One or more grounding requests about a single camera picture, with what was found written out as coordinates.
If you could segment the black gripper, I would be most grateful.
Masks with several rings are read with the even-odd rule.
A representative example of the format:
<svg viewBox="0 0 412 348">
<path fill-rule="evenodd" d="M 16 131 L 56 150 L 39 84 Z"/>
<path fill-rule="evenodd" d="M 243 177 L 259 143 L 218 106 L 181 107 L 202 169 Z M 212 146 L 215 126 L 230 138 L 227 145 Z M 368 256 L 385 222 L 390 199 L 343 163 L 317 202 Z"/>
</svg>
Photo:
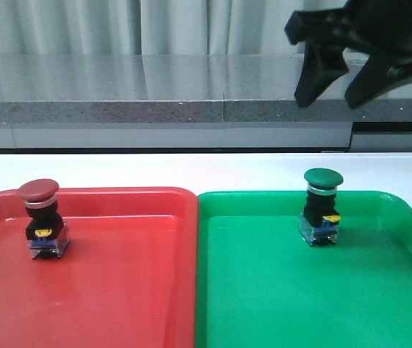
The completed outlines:
<svg viewBox="0 0 412 348">
<path fill-rule="evenodd" d="M 369 54 L 347 87 L 345 100 L 356 109 L 378 96 L 412 84 L 412 1 L 347 1 L 343 7 L 295 11 L 284 31 L 292 45 L 305 42 L 294 97 L 309 107 L 335 80 L 348 73 L 345 48 Z"/>
</svg>

